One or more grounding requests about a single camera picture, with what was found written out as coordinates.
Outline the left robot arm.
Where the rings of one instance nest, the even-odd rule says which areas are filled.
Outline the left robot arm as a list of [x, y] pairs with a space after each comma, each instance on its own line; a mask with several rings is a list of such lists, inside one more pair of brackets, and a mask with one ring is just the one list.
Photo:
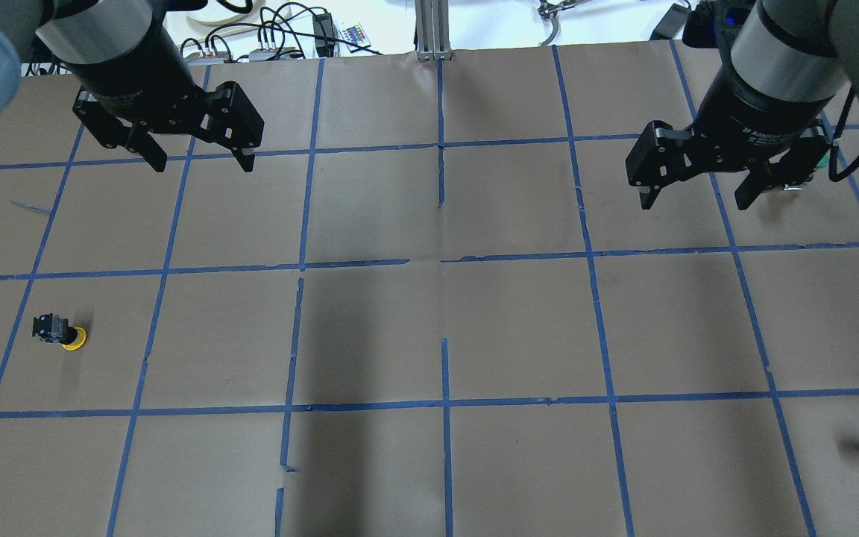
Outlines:
[[204, 1], [0, 1], [0, 116], [18, 92], [20, 68], [44, 45], [81, 82], [72, 112], [98, 144], [123, 148], [163, 172], [158, 135], [187, 135], [254, 167], [265, 120], [239, 83], [195, 83], [164, 27], [171, 11]]

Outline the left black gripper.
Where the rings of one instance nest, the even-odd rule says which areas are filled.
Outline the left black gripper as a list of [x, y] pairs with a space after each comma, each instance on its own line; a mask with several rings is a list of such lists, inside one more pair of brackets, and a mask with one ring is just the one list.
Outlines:
[[229, 150], [242, 171], [254, 170], [265, 120], [245, 90], [226, 81], [205, 91], [164, 30], [149, 30], [105, 61], [65, 64], [81, 82], [74, 113], [103, 147], [123, 147], [156, 172], [167, 153], [154, 135], [189, 135]]

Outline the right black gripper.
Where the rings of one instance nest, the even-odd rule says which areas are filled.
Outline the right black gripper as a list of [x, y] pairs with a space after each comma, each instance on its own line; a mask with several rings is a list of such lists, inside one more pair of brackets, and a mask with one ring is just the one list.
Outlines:
[[[627, 181], [637, 188], [641, 209], [651, 210], [665, 187], [699, 174], [696, 166], [712, 172], [749, 168], [735, 190], [737, 209], [747, 210], [760, 194], [805, 179], [824, 160], [831, 149], [819, 119], [826, 102], [781, 101], [747, 85], [733, 68], [720, 68], [692, 125], [644, 127], [625, 159]], [[777, 155], [783, 156], [771, 163]]]

